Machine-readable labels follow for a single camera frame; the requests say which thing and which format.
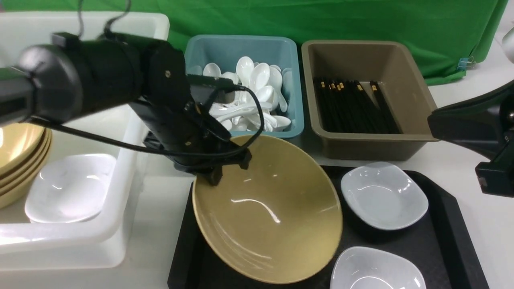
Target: binder clip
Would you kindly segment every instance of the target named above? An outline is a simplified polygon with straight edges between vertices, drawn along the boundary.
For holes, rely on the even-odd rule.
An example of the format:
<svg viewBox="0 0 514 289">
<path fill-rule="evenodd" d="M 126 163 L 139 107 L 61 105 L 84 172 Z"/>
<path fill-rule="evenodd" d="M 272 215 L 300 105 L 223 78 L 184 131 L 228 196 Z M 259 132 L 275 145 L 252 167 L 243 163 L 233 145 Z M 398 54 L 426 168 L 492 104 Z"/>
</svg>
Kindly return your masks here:
<svg viewBox="0 0 514 289">
<path fill-rule="evenodd" d="M 473 56 L 464 57 L 458 60 L 457 71 L 466 71 L 469 68 L 474 68 L 476 61 L 473 61 Z"/>
</svg>

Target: large yellow bowl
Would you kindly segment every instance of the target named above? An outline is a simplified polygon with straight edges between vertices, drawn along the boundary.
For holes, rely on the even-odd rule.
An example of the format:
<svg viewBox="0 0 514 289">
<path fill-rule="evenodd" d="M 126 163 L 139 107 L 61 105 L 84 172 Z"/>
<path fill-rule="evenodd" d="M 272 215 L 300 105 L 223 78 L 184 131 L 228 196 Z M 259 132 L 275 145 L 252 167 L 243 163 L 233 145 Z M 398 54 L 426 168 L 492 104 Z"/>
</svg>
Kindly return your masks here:
<svg viewBox="0 0 514 289">
<path fill-rule="evenodd" d="M 13 123 L 0 128 L 0 177 L 22 163 L 41 140 L 44 128 Z"/>
<path fill-rule="evenodd" d="M 250 136 L 233 139 L 239 145 Z M 342 234 L 336 190 L 304 151 L 270 136 L 251 146 L 248 170 L 223 167 L 218 186 L 193 185 L 193 208 L 207 243 L 239 273 L 266 283 L 311 277 L 334 256 Z"/>
<path fill-rule="evenodd" d="M 35 177 L 45 166 L 50 155 L 49 151 L 52 145 L 52 131 L 46 130 L 46 134 L 48 137 L 45 137 L 45 149 L 37 158 L 36 162 L 34 162 L 26 172 L 0 189 L 0 209 L 9 206 L 26 195 L 30 190 L 30 186 L 32 185 Z"/>
</svg>

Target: stack of yellow bowls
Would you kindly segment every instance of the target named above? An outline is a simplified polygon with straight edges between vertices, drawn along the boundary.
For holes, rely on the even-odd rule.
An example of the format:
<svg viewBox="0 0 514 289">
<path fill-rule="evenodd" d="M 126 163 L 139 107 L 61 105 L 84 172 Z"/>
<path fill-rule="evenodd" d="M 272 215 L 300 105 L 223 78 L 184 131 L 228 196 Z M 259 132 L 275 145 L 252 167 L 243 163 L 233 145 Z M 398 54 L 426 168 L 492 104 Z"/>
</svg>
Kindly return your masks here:
<svg viewBox="0 0 514 289">
<path fill-rule="evenodd" d="M 0 128 L 0 208 L 25 196 L 48 160 L 52 131 L 33 124 Z"/>
</svg>

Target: white plastic bin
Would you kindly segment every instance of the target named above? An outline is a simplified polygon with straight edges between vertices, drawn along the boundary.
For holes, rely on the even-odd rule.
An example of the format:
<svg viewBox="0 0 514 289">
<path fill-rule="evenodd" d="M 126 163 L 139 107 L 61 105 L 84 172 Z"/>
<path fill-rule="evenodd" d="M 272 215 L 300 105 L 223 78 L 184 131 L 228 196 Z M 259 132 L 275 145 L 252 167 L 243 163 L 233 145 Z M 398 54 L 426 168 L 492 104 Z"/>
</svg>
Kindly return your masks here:
<svg viewBox="0 0 514 289">
<path fill-rule="evenodd" d="M 107 19 L 120 12 L 84 12 L 84 39 L 94 39 Z M 0 67 L 12 65 L 27 46 L 49 43 L 52 32 L 77 33 L 76 12 L 15 12 L 0 14 Z M 165 15 L 130 13 L 113 31 L 166 40 Z M 128 105 L 67 124 L 70 127 L 142 145 L 148 131 Z M 114 267 L 125 257 L 142 189 L 146 155 L 99 142 L 54 132 L 50 160 L 82 153 L 117 157 L 102 212 L 94 219 L 72 224 L 31 224 L 24 199 L 0 209 L 0 270 Z"/>
</svg>

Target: green cloth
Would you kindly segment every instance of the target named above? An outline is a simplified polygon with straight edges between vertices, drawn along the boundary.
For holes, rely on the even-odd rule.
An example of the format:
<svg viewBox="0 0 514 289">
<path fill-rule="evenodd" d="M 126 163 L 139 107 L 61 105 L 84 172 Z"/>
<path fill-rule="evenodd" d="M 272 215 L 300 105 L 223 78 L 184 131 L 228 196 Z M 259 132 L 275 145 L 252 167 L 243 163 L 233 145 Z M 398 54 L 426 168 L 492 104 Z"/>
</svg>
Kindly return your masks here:
<svg viewBox="0 0 514 289">
<path fill-rule="evenodd" d="M 487 56 L 508 0 L 133 0 L 132 11 L 170 19 L 169 41 L 198 34 L 389 40 L 405 44 L 428 84 L 457 80 L 460 58 Z M 77 0 L 3 0 L 7 11 L 76 10 Z M 84 0 L 84 10 L 123 10 L 125 0 Z"/>
</svg>

